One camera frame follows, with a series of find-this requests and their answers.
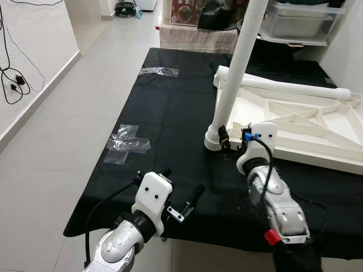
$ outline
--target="electrical cord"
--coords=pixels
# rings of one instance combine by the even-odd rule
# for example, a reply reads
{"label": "electrical cord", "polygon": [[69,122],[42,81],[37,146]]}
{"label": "electrical cord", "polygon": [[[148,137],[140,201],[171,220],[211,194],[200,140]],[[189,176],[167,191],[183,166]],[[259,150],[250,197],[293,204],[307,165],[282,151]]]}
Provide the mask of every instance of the electrical cord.
{"label": "electrical cord", "polygon": [[38,91],[35,91],[34,90],[34,88],[33,88],[33,86],[29,83],[29,86],[31,87],[31,89],[32,89],[32,91],[33,92],[41,92],[42,90],[43,90],[43,88],[44,88],[44,84],[45,84],[45,77],[44,77],[44,75],[42,74],[42,72],[40,71],[40,69],[34,64],[34,62],[24,53],[24,51],[22,51],[21,50],[21,48],[17,45],[17,43],[12,39],[12,37],[11,37],[11,34],[10,34],[10,32],[9,32],[9,29],[8,29],[8,27],[7,27],[7,25],[6,25],[6,23],[5,23],[5,21],[3,22],[3,25],[5,26],[5,28],[6,28],[6,32],[7,32],[7,34],[9,35],[9,38],[10,38],[10,40],[11,40],[11,42],[16,46],[16,48],[21,52],[21,54],[23,54],[24,56],[25,56],[25,58],[26,59],[28,59],[29,60],[29,62],[32,64],[32,66],[38,71],[38,73],[40,74],[40,76],[42,77],[42,79],[43,79],[43,82],[42,82],[42,84],[41,84],[41,88],[38,90]]}
{"label": "electrical cord", "polygon": [[[10,1],[14,2],[14,3],[19,3],[19,4],[29,4],[29,5],[33,5],[33,6],[54,6],[54,5],[58,4],[58,3],[63,2],[64,0],[60,0],[60,1],[57,1],[55,3],[50,3],[50,4],[48,4],[48,3],[34,4],[34,3],[15,1],[15,0],[10,0]],[[5,28],[6,28],[6,32],[9,35],[9,38],[10,38],[11,42],[17,47],[17,49],[21,52],[21,54],[24,55],[25,58],[29,60],[31,65],[38,71],[38,73],[42,77],[43,82],[42,82],[42,86],[41,86],[39,91],[34,90],[33,86],[27,82],[26,78],[23,76],[23,74],[19,70],[11,67],[9,51],[8,51],[8,48],[7,48]],[[30,94],[30,90],[32,90],[33,92],[41,92],[43,90],[43,88],[44,88],[45,77],[44,77],[43,73],[40,71],[40,69],[29,58],[29,56],[27,56],[25,54],[25,52],[22,51],[21,48],[17,45],[17,43],[12,39],[9,28],[7,27],[7,25],[6,25],[5,21],[4,21],[1,5],[0,5],[0,31],[2,31],[2,34],[3,34],[3,37],[4,37],[3,44],[4,44],[4,48],[5,48],[6,59],[7,59],[7,66],[6,67],[0,67],[1,86],[3,88],[3,93],[4,93],[6,103],[9,104],[9,105],[13,105],[13,104],[16,104],[17,102],[21,101],[21,99],[23,98],[24,95]],[[15,80],[11,79],[12,77],[9,75],[9,72],[10,73],[15,72],[15,76],[16,76]],[[10,89],[9,89],[8,84],[7,85],[4,84],[4,79],[5,78],[10,82]],[[9,91],[11,91],[11,92],[18,93],[20,95],[19,98],[16,99],[15,101],[10,101],[9,98],[8,98],[8,95],[7,95],[7,89],[9,89]]]}
{"label": "electrical cord", "polygon": [[91,210],[91,212],[89,213],[87,220],[86,220],[86,225],[85,225],[85,251],[86,251],[86,261],[85,261],[85,268],[90,264],[91,262],[91,254],[90,254],[90,223],[91,223],[91,218],[94,214],[94,212],[102,205],[105,204],[107,201],[109,201],[110,199],[112,199],[113,197],[117,196],[118,194],[122,193],[124,190],[126,190],[127,188],[129,188],[132,185],[137,185],[137,182],[135,180],[133,180],[132,182],[130,182],[128,185],[122,187],[120,190],[114,192],[113,194],[109,195],[107,198],[101,200],[100,202],[98,202],[98,204]]}
{"label": "electrical cord", "polygon": [[299,198],[300,200],[303,200],[303,201],[308,202],[310,204],[316,205],[316,206],[318,206],[318,207],[320,207],[321,209],[324,210],[325,218],[324,218],[324,221],[323,221],[322,225],[319,228],[319,234],[317,236],[318,237],[317,242],[321,246],[323,244],[324,231],[325,231],[325,228],[326,228],[326,226],[328,224],[328,208],[325,205],[323,205],[323,204],[321,204],[321,203],[319,203],[317,201],[310,200],[310,199],[308,199],[306,197],[303,197],[300,194],[294,193],[293,191],[290,191],[290,192],[291,192],[291,195],[295,196],[296,198]]}
{"label": "electrical cord", "polygon": [[268,183],[270,181],[270,177],[271,177],[271,173],[272,173],[272,169],[273,169],[273,156],[272,156],[272,152],[271,152],[271,149],[267,146],[267,144],[265,144],[261,139],[259,138],[256,138],[254,136],[251,137],[253,141],[259,143],[260,145],[262,145],[267,153],[268,153],[268,156],[269,156],[269,167],[268,167],[268,173],[267,173],[267,177],[266,177],[266,182],[263,186],[263,190],[262,190],[262,194],[261,194],[261,198],[260,198],[260,204],[263,203],[264,199],[265,199],[265,195],[266,195],[266,191],[267,191],[267,186],[268,186]]}
{"label": "electrical cord", "polygon": [[47,3],[44,3],[44,4],[34,4],[34,3],[29,3],[29,2],[22,2],[22,1],[15,1],[15,0],[9,0],[11,2],[14,2],[14,3],[17,3],[17,4],[28,4],[28,5],[32,5],[32,6],[55,6],[56,4],[59,4],[61,2],[63,2],[64,0],[59,0],[55,3],[52,3],[52,4],[47,4]]}
{"label": "electrical cord", "polygon": [[[1,85],[2,85],[2,88],[3,88],[3,93],[4,93],[4,96],[5,96],[5,100],[6,100],[6,103],[8,103],[9,105],[13,105],[17,102],[19,102],[24,95],[28,95],[30,93],[30,87],[29,87],[29,84],[28,82],[26,81],[25,77],[23,76],[23,74],[15,69],[15,68],[12,68],[11,67],[11,62],[10,62],[10,57],[9,57],[9,51],[7,49],[7,43],[6,43],[6,35],[5,35],[5,27],[4,27],[4,18],[3,18],[3,14],[2,14],[2,8],[1,8],[1,5],[0,5],[0,30],[2,31],[2,34],[3,34],[3,37],[4,37],[4,48],[5,48],[5,53],[6,53],[6,58],[7,58],[7,66],[2,68],[0,67],[0,72],[1,72]],[[22,78],[22,84],[20,84],[18,81],[14,81],[12,79],[10,79],[8,77],[8,75],[6,74],[7,71],[15,71],[18,73],[18,76],[20,75],[21,78]],[[16,93],[20,94],[20,97],[15,100],[15,101],[10,101],[6,95],[6,89],[5,89],[5,84],[4,84],[4,77],[7,78],[9,81],[11,81],[12,83],[10,84],[10,88],[12,91],[15,91]],[[28,91],[27,92],[24,92],[21,85],[26,85],[26,87],[28,88]]]}

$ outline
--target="red tag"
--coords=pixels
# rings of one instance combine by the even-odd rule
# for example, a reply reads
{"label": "red tag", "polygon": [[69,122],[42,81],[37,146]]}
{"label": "red tag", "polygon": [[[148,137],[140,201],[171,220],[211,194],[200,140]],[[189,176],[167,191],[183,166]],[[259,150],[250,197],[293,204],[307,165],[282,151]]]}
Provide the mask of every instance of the red tag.
{"label": "red tag", "polygon": [[268,244],[271,246],[274,246],[279,241],[281,241],[281,238],[278,235],[278,233],[272,228],[268,232],[265,233],[265,238],[266,238]]}

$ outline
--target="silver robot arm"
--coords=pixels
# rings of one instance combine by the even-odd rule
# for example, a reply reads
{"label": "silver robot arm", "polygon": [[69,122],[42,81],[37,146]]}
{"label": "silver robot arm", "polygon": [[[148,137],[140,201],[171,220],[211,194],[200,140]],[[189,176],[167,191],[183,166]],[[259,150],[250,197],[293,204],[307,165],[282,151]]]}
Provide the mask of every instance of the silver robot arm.
{"label": "silver robot arm", "polygon": [[[263,194],[269,170],[269,155],[264,146],[254,137],[263,141],[273,152],[276,145],[277,127],[274,123],[250,124],[243,131],[242,139],[247,145],[246,152],[237,160],[238,171],[246,175],[249,198],[257,206]],[[272,169],[264,195],[264,204],[270,227],[285,244],[304,244],[310,238],[309,228],[300,205],[292,199],[287,184]]]}
{"label": "silver robot arm", "polygon": [[129,272],[134,256],[142,250],[144,243],[164,232],[164,210],[167,218],[176,218],[181,223],[194,210],[204,186],[196,187],[181,213],[170,206],[172,190],[171,181],[162,174],[145,174],[132,206],[132,214],[100,239],[93,260],[83,272]]}

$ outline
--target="black cable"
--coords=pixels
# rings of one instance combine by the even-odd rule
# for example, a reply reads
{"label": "black cable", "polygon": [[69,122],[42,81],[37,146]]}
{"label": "black cable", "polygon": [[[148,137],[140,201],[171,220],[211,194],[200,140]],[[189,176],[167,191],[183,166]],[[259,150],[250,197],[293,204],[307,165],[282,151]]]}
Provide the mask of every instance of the black cable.
{"label": "black cable", "polygon": [[310,200],[310,199],[308,199],[306,197],[303,197],[302,195],[294,193],[293,191],[290,191],[290,192],[291,192],[291,195],[295,196],[296,198],[299,198],[299,199],[301,199],[303,201],[306,201],[306,202],[308,202],[310,204],[316,205],[316,206],[320,207],[321,209],[323,209],[325,211],[325,218],[324,218],[324,221],[323,221],[322,225],[320,226],[319,235],[318,235],[318,238],[319,238],[318,244],[322,245],[324,231],[325,231],[325,228],[326,228],[326,226],[328,224],[328,208],[325,205],[323,205],[323,204],[321,204],[321,203],[319,203],[317,201]]}
{"label": "black cable", "polygon": [[[52,6],[52,5],[55,5],[56,3],[54,3],[52,5],[51,4],[32,4],[32,3],[29,3],[29,4],[30,5],[39,5],[39,6]],[[7,66],[4,67],[4,68],[0,67],[0,72],[1,72],[1,75],[0,75],[0,77],[1,77],[1,86],[3,88],[3,93],[4,93],[4,97],[5,97],[6,103],[9,104],[9,105],[14,105],[17,102],[21,101],[21,99],[23,98],[24,95],[30,94],[30,88],[32,88],[33,91],[34,91],[34,89],[33,89],[32,86],[29,85],[29,83],[27,82],[26,78],[23,76],[23,74],[19,70],[11,67],[11,61],[10,61],[10,57],[9,57],[9,51],[8,51],[8,48],[7,48],[5,27],[6,27],[6,24],[5,24],[4,17],[3,17],[3,13],[2,13],[2,7],[0,5],[0,31],[2,31],[2,34],[3,34],[3,37],[4,37],[3,44],[4,44],[6,58],[7,58]],[[40,73],[40,75],[43,77],[43,86],[42,86],[42,89],[43,89],[43,87],[44,87],[44,81],[45,81],[43,74],[40,72],[39,68],[36,65],[34,65],[34,63],[29,59],[29,57],[24,52],[22,52],[20,50],[20,48],[18,47],[18,45],[12,40],[12,37],[11,37],[10,32],[9,32],[8,29],[7,29],[7,32],[9,34],[9,37],[10,37],[10,40],[12,41],[12,43],[15,44],[15,46],[19,49],[19,51],[30,61],[30,63],[38,70],[38,72]],[[16,76],[17,77],[20,77],[21,80],[18,81],[18,79],[17,79],[15,81],[15,80],[11,79],[6,74],[7,71],[8,72],[9,71],[16,72]],[[15,101],[9,101],[9,99],[7,97],[7,94],[6,94],[6,88],[5,88],[5,84],[4,84],[4,78],[7,78],[10,82],[12,82],[10,84],[11,91],[15,91],[16,93],[20,94],[20,97],[17,100],[15,100]]]}
{"label": "black cable", "polygon": [[115,15],[119,17],[130,17],[135,16],[136,9],[135,4],[131,2],[120,2],[116,3]]}
{"label": "black cable", "polygon": [[42,80],[41,88],[38,91],[35,91],[34,88],[33,88],[33,86],[29,83],[29,86],[32,88],[33,92],[41,92],[43,90],[44,84],[45,84],[45,77],[44,77],[43,73],[34,64],[34,62],[24,53],[24,51],[21,50],[21,48],[17,45],[17,43],[12,39],[12,36],[10,34],[10,31],[9,31],[9,29],[8,29],[5,21],[3,21],[3,26],[6,28],[7,34],[9,35],[9,38],[10,38],[10,41],[16,46],[16,48],[21,52],[21,54],[23,54],[25,56],[25,58],[29,60],[29,62],[31,63],[31,65],[38,71],[38,73],[42,77],[43,80]]}
{"label": "black cable", "polygon": [[114,192],[113,194],[109,195],[107,198],[101,200],[98,202],[98,204],[91,210],[87,217],[86,225],[85,225],[85,251],[86,251],[86,261],[85,261],[85,268],[90,264],[91,262],[91,254],[90,254],[90,222],[93,213],[105,202],[109,201],[113,197],[117,196],[118,194],[122,193],[124,190],[129,188],[131,185],[137,184],[135,181],[130,182],[128,185],[124,186],[120,190]]}
{"label": "black cable", "polygon": [[263,190],[262,190],[262,194],[261,194],[261,198],[260,198],[260,203],[262,204],[264,199],[265,199],[267,186],[268,186],[268,183],[270,181],[270,177],[271,177],[271,173],[272,173],[272,169],[273,169],[273,156],[272,156],[271,149],[261,139],[252,136],[252,140],[256,141],[257,143],[259,143],[260,145],[262,145],[266,149],[266,151],[268,153],[268,156],[269,156],[269,159],[270,159],[269,167],[268,167],[268,173],[267,173],[267,177],[266,177],[266,182],[265,182],[265,184],[263,186]]}
{"label": "black cable", "polygon": [[28,5],[32,5],[32,6],[54,6],[56,4],[59,4],[61,2],[63,2],[64,0],[59,0],[58,2],[52,3],[52,4],[33,4],[33,3],[29,3],[29,2],[22,2],[22,1],[15,1],[15,0],[9,0],[11,2],[17,3],[17,4],[28,4]]}

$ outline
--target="black tablecloth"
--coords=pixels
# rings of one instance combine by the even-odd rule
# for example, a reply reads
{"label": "black tablecloth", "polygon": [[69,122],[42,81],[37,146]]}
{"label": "black tablecloth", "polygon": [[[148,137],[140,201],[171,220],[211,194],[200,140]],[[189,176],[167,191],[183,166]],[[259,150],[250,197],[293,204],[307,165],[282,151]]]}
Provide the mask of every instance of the black tablecloth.
{"label": "black tablecloth", "polygon": [[[130,153],[124,165],[103,163],[107,150],[103,151],[64,230],[65,236],[82,234],[91,209],[129,182],[138,170],[170,167],[174,206],[181,205],[199,183],[206,186],[206,191],[189,221],[182,227],[169,223],[165,237],[243,250],[270,250],[250,211],[247,184],[237,172],[235,161],[203,145],[216,102],[213,75],[218,65],[229,66],[230,60],[223,54],[150,49],[144,67],[176,68],[179,75],[140,75],[113,133],[120,124],[138,125],[136,136],[150,139],[151,149],[146,154]],[[287,82],[328,86],[324,79],[327,75],[311,62],[279,65],[252,57],[247,71]],[[327,206],[323,255],[362,258],[362,177],[278,159],[276,167],[292,191]],[[108,202],[95,214],[91,229],[111,227],[122,211],[129,211],[136,191],[129,188]],[[324,212],[309,203],[299,203],[310,231],[316,233]]]}

